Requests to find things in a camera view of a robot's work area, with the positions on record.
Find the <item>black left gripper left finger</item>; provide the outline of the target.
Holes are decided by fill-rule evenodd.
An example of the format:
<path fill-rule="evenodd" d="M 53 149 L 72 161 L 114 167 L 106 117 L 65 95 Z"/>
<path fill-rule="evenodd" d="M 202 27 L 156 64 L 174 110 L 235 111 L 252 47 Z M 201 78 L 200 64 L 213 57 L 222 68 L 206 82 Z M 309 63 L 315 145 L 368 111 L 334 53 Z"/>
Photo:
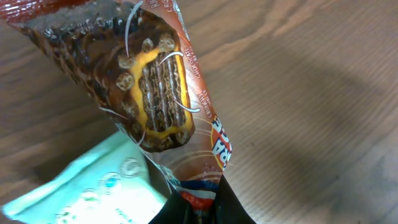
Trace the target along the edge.
<path fill-rule="evenodd" d="M 196 221 L 191 204 L 174 190 L 149 224 L 196 224 Z"/>

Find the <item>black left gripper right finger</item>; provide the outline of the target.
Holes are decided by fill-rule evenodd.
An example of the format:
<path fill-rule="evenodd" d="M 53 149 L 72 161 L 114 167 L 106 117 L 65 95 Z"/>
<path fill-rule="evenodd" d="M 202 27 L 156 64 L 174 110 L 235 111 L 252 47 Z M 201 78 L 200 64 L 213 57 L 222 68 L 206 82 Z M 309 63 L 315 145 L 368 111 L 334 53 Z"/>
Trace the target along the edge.
<path fill-rule="evenodd" d="M 256 224 L 223 175 L 219 182 L 212 212 L 215 224 Z"/>

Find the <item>light blue tissue packet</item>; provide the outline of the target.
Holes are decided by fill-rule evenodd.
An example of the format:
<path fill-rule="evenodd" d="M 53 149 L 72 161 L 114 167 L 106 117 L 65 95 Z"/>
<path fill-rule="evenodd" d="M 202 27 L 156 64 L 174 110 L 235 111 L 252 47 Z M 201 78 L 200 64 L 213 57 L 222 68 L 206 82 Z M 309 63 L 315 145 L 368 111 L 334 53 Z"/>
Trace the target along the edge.
<path fill-rule="evenodd" d="M 22 223 L 136 224 L 149 223 L 166 201 L 151 186 L 140 149 L 118 131 L 2 212 Z"/>

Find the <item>red chocolate bar wrapper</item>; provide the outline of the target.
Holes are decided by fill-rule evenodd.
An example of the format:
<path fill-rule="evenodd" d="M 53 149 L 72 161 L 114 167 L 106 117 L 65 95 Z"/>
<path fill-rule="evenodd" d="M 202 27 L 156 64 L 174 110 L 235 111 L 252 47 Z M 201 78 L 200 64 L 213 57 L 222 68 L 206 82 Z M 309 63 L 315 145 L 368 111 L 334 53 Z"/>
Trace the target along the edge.
<path fill-rule="evenodd" d="M 232 145 L 175 1 L 2 1 L 1 19 L 80 85 L 195 210 L 211 208 Z"/>

